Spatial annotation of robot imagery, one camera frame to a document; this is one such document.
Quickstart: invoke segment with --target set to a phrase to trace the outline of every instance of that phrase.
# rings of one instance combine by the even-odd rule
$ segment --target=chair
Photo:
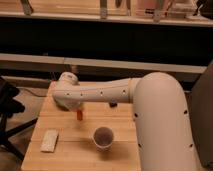
[[[0,77],[0,145],[4,146],[7,151],[13,153],[20,160],[23,160],[24,154],[9,141],[9,138],[34,125],[37,119],[6,131],[7,119],[12,117],[14,113],[24,112],[25,110],[25,107],[20,102],[13,99],[19,92],[19,89]]]

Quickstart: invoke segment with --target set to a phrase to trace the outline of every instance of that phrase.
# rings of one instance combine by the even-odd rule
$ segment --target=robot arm
[[[197,171],[186,98],[168,74],[151,73],[94,86],[74,86],[77,77],[62,74],[53,97],[70,109],[74,102],[133,103],[142,171]]]

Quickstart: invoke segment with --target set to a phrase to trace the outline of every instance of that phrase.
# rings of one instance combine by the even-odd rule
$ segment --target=small wooden table
[[[76,112],[64,111],[52,98],[52,82],[39,114],[29,144],[22,171],[140,171],[132,105],[84,103],[84,119],[77,121]],[[114,142],[108,152],[99,151],[92,141],[98,127],[114,132]],[[47,129],[57,129],[59,139],[54,153],[40,151]]]

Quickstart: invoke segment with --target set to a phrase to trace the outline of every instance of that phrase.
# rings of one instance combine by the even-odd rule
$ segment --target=gray carpet
[[[39,96],[46,95],[47,89],[28,88]],[[7,129],[13,128],[27,121],[36,118],[41,109],[44,97],[37,97],[27,91],[20,89],[20,94],[16,97],[18,101],[25,106],[24,113],[15,114],[11,119],[8,119]],[[30,142],[34,127],[28,128],[25,131],[15,135],[10,140],[22,152],[25,153]],[[0,148],[0,171],[20,171],[21,161],[13,154],[7,152],[4,148]]]

